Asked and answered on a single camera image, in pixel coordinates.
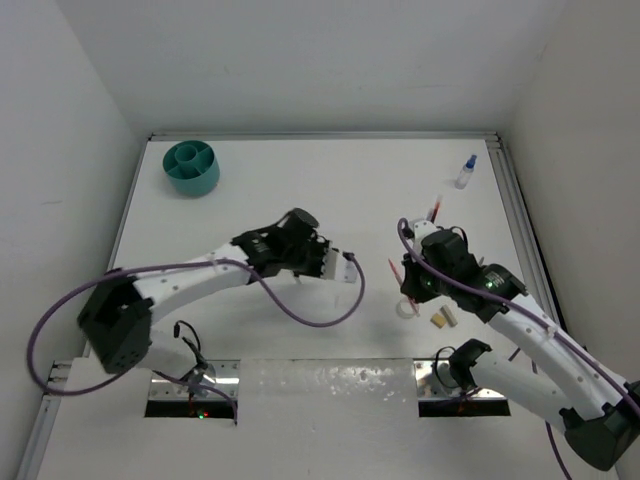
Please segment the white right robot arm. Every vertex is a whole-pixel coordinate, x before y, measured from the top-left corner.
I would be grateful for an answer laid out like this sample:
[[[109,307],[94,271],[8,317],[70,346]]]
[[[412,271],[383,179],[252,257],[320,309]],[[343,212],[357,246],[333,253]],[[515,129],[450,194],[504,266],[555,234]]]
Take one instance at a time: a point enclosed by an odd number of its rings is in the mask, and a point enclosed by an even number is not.
[[[416,303],[447,297],[512,341],[538,373],[470,339],[449,357],[461,391],[495,390],[559,431],[591,467],[608,471],[639,437],[639,385],[596,360],[498,264],[480,265],[465,236],[427,220],[397,224],[406,249],[401,292]]]

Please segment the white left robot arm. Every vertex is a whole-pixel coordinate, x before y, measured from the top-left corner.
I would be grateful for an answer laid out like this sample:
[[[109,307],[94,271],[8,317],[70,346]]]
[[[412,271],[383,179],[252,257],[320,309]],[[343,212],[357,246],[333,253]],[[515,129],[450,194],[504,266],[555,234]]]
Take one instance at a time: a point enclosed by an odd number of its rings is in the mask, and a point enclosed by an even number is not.
[[[108,374],[140,364],[152,345],[152,326],[192,302],[287,270],[333,279],[339,251],[317,232],[318,222],[294,208],[278,222],[246,231],[185,266],[126,274],[117,269],[91,293],[78,324]]]

